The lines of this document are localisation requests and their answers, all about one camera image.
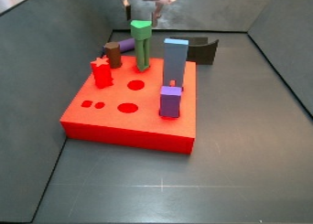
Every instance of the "rectangular block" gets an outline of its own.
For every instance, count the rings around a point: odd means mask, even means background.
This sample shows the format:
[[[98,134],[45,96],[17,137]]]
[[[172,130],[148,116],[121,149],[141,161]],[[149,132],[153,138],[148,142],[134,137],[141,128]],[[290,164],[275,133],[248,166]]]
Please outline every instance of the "rectangular block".
[[[191,154],[196,138],[196,63],[187,63],[180,118],[160,116],[164,60],[140,72],[122,56],[112,71],[114,85],[100,90],[93,75],[82,86],[62,125],[70,138]]]
[[[161,116],[180,117],[181,91],[180,87],[162,86]]]

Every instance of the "colored blocks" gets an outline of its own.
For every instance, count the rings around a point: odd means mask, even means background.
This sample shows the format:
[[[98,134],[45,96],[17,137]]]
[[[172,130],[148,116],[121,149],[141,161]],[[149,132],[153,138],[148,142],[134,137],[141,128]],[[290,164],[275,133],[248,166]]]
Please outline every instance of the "colored blocks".
[[[197,65],[213,65],[220,40],[208,43],[208,37],[172,37],[191,41],[188,60]]]
[[[96,86],[100,89],[113,85],[112,69],[108,63],[108,59],[98,58],[92,62],[93,76],[96,80]]]
[[[136,60],[140,71],[150,67],[150,37],[152,22],[134,20],[132,23],[132,34],[136,38]]]
[[[120,68],[121,63],[121,44],[118,42],[109,42],[105,45],[109,63],[112,68]]]
[[[189,40],[168,38],[164,45],[164,86],[174,81],[176,86],[182,87]]]
[[[162,86],[161,116],[178,118],[181,104],[181,88]]]
[[[62,117],[67,136],[191,154],[196,137],[196,63],[187,62],[177,119],[160,116],[162,59],[152,59],[150,69],[142,73],[136,69],[136,58],[122,56],[122,67],[112,73],[114,86],[97,89],[92,76],[78,92]]]
[[[133,20],[132,35],[137,40],[144,40],[152,37],[152,21]]]

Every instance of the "purple block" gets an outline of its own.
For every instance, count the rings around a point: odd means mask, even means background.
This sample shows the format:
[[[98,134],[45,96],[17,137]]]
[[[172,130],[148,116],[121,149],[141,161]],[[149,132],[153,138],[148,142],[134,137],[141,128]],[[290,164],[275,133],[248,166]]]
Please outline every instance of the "purple block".
[[[181,87],[162,86],[161,116],[178,118],[181,105]]]
[[[126,51],[136,49],[136,39],[134,38],[125,39],[124,41],[120,42],[120,44],[121,44],[121,52],[126,52]]]

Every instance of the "circular hole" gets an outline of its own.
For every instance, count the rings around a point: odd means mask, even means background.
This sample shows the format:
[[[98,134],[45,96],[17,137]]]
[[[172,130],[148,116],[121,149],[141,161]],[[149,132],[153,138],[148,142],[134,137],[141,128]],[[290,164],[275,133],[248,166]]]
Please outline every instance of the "circular hole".
[[[104,102],[98,102],[96,105],[94,105],[96,109],[102,109],[105,107],[105,103]]]
[[[138,91],[145,88],[145,82],[142,80],[133,80],[128,84],[129,89]]]
[[[121,112],[132,113],[138,110],[138,106],[134,103],[122,103],[118,109]]]
[[[85,101],[82,103],[82,107],[85,107],[85,108],[90,108],[92,106],[93,106],[93,101]]]

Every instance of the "green block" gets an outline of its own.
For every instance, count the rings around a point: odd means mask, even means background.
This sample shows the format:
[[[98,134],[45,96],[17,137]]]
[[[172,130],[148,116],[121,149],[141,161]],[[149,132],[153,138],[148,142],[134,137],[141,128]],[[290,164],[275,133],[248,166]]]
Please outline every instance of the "green block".
[[[144,40],[152,37],[152,21],[134,20],[132,22],[132,34],[137,40]]]

